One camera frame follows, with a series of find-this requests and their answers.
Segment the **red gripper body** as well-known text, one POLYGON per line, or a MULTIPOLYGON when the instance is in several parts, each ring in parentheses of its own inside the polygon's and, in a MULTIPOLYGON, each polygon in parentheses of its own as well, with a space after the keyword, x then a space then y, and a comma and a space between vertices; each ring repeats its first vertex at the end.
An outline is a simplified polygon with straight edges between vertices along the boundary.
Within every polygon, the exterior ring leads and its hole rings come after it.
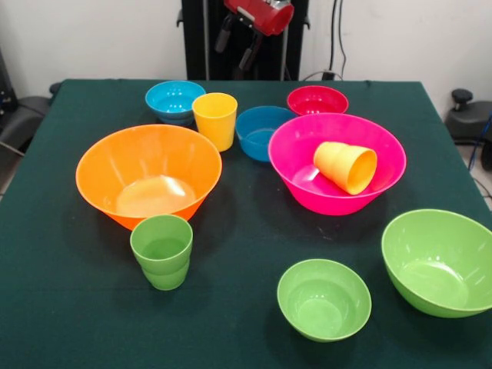
POLYGON ((224 0, 225 7, 240 22, 263 35, 280 35, 294 15, 290 1, 224 0))

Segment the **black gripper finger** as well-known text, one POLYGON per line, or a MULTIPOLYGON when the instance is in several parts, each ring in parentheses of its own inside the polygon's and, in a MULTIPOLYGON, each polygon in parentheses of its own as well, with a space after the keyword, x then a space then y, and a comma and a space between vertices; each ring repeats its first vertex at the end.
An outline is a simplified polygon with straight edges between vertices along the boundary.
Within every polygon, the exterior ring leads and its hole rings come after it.
POLYGON ((228 15, 224 18, 224 21, 222 22, 221 29, 219 31, 218 37, 214 45, 214 50, 217 53, 224 52, 231 35, 231 27, 233 23, 234 23, 234 13, 228 13, 228 15))
POLYGON ((250 46, 244 51, 243 57, 239 63, 241 71, 248 71, 256 58, 256 55, 261 47, 263 35, 259 32, 253 32, 253 38, 250 46))

